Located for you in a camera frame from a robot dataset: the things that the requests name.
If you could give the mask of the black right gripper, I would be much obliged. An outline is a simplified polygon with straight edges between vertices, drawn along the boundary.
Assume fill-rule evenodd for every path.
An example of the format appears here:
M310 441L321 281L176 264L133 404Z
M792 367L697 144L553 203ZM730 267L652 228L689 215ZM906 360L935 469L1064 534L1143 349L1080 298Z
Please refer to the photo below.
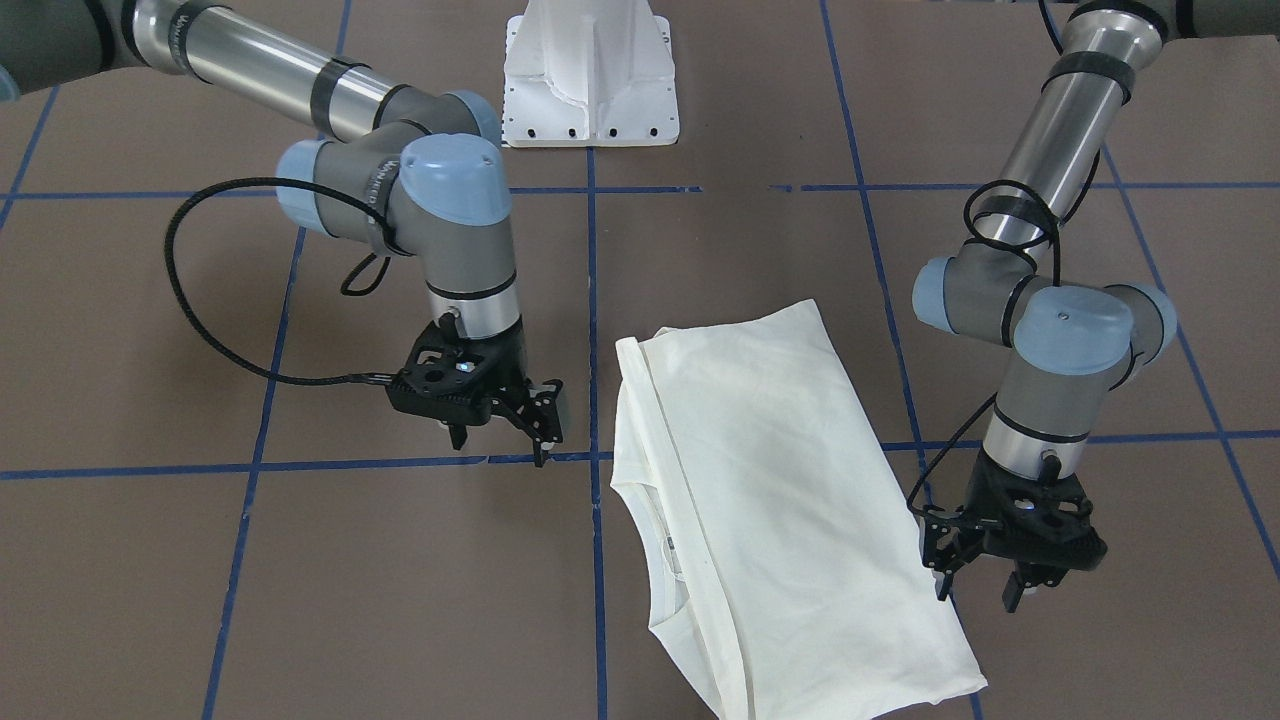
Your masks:
M470 340L456 318L438 318L417 338L387 396L401 413L447 423L454 451L468 442L467 427L489 423L499 400L508 421L530 438L534 465L544 468L564 442L563 391L561 379L527 379L522 320L493 337Z

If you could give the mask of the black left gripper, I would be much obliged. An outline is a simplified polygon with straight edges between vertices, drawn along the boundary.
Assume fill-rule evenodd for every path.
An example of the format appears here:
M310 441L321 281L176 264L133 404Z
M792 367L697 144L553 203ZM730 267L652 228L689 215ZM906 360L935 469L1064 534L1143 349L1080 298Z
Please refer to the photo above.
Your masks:
M1002 592L1006 612L1016 612L1025 593L1041 584L1038 568L1091 571L1107 544L1091 524L1093 503L1076 475L1062 475L1051 455L1039 460L1039 475L1021 477L982 450L954 512L936 506L920 511L925 542L922 564L934 569L938 601L950 601L963 565L986 553L1015 565Z

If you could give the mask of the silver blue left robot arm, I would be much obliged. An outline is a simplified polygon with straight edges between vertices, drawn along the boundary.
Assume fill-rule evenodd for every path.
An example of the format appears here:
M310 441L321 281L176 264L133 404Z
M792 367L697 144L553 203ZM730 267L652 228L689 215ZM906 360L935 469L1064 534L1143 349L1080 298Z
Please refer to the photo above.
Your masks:
M1076 469L1107 395L1178 333L1169 296L1147 284L1062 278L1062 228L1094 178L1110 126L1162 49L1189 38L1276 36L1275 1L1083 1L1056 26L1057 50L1000 176L966 199L966 238L929 260L911 292L938 331L1011 350L964 501L913 505L938 600L979 556L1009 559L1002 602L1096 569L1107 544Z

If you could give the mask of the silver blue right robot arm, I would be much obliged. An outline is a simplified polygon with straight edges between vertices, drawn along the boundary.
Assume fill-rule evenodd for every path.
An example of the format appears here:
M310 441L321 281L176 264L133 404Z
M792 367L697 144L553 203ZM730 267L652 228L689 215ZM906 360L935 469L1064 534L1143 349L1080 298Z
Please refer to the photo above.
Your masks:
M5 1L3 100L124 68L224 88L310 126L273 176L223 181L169 220L164 261L195 332L247 372L288 386L381 387L393 409L443 425L453 448L502 418L541 466L564 438L561 380L526 374L512 195L500 122L472 92L426 94L302 42L219 1ZM369 261L412 258L430 320L396 373L300 377L259 366L197 318L177 270L180 223L202 201L271 188L298 227L367 246Z

